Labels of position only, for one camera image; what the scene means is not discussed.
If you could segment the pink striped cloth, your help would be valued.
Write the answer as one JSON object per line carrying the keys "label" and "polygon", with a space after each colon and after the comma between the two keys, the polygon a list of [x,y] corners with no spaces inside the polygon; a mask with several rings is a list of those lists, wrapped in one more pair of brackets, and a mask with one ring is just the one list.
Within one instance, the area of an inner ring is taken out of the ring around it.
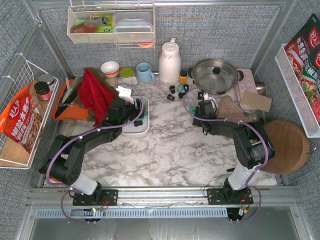
{"label": "pink striped cloth", "polygon": [[251,121],[250,118],[243,114],[230,96],[225,96],[221,99],[217,109],[217,118],[246,123]]}

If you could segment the white storage basket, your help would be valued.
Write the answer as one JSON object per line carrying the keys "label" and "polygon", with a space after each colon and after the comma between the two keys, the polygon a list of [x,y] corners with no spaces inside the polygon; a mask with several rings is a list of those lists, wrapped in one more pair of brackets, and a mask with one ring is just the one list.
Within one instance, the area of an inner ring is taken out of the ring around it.
{"label": "white storage basket", "polygon": [[122,128],[122,135],[128,138],[142,138],[148,134],[150,128],[149,100],[143,96],[143,118],[136,123],[131,122]]}

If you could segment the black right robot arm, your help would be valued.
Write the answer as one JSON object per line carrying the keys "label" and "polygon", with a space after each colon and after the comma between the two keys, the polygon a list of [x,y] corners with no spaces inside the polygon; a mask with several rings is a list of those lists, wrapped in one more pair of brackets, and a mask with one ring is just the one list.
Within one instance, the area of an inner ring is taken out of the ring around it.
{"label": "black right robot arm", "polygon": [[238,164],[224,181],[222,192],[226,202],[250,194],[248,183],[255,173],[275,156],[275,148],[260,121],[243,122],[218,119],[211,100],[202,100],[195,108],[192,124],[204,135],[233,139]]}

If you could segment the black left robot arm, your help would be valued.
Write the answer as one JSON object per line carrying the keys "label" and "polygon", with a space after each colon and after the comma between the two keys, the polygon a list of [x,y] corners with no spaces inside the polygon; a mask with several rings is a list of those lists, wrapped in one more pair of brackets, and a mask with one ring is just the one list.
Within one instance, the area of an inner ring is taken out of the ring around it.
{"label": "black left robot arm", "polygon": [[56,136],[49,148],[40,173],[48,184],[50,178],[75,189],[78,193],[93,195],[98,191],[98,182],[82,172],[84,156],[94,148],[111,143],[122,133],[123,128],[138,120],[144,113],[146,101],[135,96],[133,103],[115,98],[109,109],[108,119],[97,127],[73,136]]}

